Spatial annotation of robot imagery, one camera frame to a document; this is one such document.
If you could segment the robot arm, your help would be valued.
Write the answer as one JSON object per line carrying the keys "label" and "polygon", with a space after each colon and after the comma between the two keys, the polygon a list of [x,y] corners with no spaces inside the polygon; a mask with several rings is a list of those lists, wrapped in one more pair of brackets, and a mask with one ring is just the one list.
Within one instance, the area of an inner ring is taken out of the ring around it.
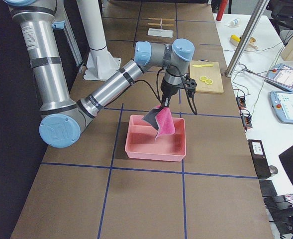
{"label": "robot arm", "polygon": [[42,100],[39,134],[49,146],[65,148],[76,143],[98,113],[139,82],[151,67],[159,67],[165,75],[161,92],[156,95],[160,105],[144,120],[157,131],[157,136],[175,133],[169,110],[171,97],[179,89],[184,89],[190,98],[195,94],[196,83],[187,76],[195,52],[191,41],[183,38],[171,44],[139,41],[134,58],[121,65],[121,60],[107,49],[99,3],[77,1],[90,55],[87,70],[82,74],[88,95],[74,101],[53,32],[53,25],[67,18],[63,1],[9,0],[7,5],[23,34]]}

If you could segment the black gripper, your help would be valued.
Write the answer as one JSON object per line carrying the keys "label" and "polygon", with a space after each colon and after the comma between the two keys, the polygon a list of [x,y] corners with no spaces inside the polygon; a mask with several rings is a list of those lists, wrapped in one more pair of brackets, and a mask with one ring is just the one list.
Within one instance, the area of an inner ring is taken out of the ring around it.
{"label": "black gripper", "polygon": [[179,87],[177,85],[172,85],[167,81],[162,81],[160,89],[162,91],[161,107],[168,108],[171,97],[178,92]]}

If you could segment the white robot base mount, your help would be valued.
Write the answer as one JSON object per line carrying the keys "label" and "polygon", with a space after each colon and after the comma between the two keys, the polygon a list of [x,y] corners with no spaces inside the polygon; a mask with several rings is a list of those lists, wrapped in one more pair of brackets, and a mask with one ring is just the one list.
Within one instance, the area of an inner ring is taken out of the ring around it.
{"label": "white robot base mount", "polygon": [[90,48],[84,79],[105,81],[119,69],[121,59],[108,51],[98,1],[78,0],[77,5]]}

